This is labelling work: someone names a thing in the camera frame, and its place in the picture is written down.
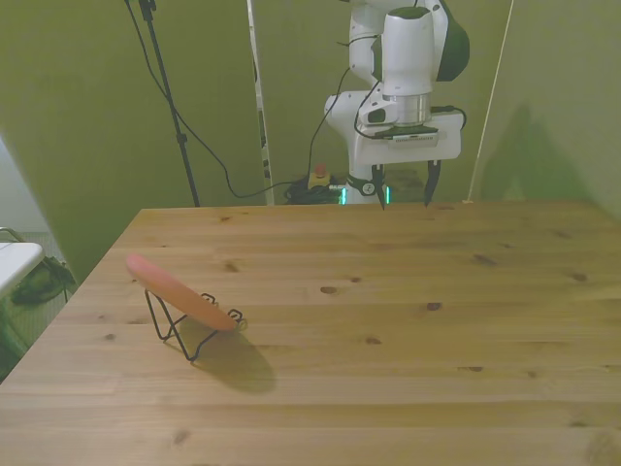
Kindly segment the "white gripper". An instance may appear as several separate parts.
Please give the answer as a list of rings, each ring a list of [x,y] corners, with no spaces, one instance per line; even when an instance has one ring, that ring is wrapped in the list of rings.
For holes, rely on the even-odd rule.
[[[428,162],[423,202],[428,207],[437,188],[443,160],[461,153],[463,113],[453,107],[435,110],[428,94],[389,96],[381,91],[352,94],[352,161],[372,166],[372,181],[385,209],[385,164]]]

